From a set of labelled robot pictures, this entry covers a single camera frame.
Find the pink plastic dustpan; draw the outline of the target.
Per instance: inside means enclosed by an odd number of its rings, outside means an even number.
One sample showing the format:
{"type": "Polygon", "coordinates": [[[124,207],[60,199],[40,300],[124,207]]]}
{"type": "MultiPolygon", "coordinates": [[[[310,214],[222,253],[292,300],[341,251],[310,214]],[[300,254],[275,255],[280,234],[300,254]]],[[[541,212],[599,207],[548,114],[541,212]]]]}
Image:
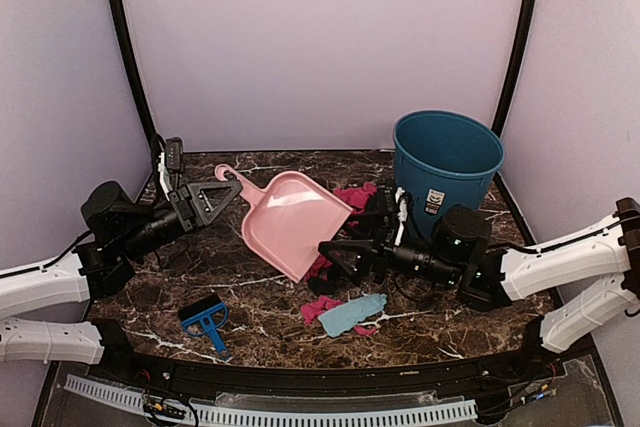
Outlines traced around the pink plastic dustpan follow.
{"type": "Polygon", "coordinates": [[[353,212],[300,172],[282,172],[264,188],[226,164],[214,173],[220,181],[231,174],[241,184],[240,197],[249,204],[241,224],[247,247],[295,283],[316,261],[319,244],[331,240],[353,212]]]}

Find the blue hand brush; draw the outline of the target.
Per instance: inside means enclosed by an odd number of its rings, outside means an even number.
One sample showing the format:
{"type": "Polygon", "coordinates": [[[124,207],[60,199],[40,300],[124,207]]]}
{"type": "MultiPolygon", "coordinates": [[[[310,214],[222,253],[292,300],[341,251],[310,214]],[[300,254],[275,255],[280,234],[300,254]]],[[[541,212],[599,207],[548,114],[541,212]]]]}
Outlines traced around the blue hand brush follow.
{"type": "Polygon", "coordinates": [[[231,355],[221,338],[219,330],[229,318],[229,309],[218,294],[213,293],[177,312],[182,330],[190,337],[208,337],[218,357],[227,362],[231,355]]]}

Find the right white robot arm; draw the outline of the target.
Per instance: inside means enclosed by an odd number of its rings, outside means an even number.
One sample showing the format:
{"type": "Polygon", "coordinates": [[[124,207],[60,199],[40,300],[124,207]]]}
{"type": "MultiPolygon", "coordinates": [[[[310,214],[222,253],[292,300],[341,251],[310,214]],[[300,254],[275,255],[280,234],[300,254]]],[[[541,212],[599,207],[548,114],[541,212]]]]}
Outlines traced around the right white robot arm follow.
{"type": "Polygon", "coordinates": [[[403,198],[353,219],[367,231],[350,228],[350,238],[323,241],[318,251],[354,284],[369,273],[382,280],[394,271],[454,288],[467,307],[488,312],[593,279],[574,299],[527,324],[523,349],[510,360],[521,381],[545,369],[549,353],[568,350],[619,314],[639,312],[639,204],[632,198],[618,200],[613,214],[589,227],[530,247],[492,244],[490,222],[461,205],[436,222],[429,240],[409,235],[412,217],[403,198]]]}

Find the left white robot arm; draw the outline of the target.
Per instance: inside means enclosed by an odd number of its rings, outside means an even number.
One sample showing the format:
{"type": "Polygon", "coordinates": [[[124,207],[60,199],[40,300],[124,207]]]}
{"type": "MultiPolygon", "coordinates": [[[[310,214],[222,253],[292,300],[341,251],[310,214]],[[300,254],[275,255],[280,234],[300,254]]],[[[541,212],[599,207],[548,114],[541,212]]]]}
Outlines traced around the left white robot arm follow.
{"type": "Polygon", "coordinates": [[[81,207],[85,233],[50,260],[2,270],[2,361],[101,363],[120,383],[134,382],[141,362],[118,322],[55,323],[24,314],[117,294],[134,277],[135,264],[211,225],[241,190],[239,181],[191,183],[151,205],[133,202],[116,181],[99,185],[81,207]]]}

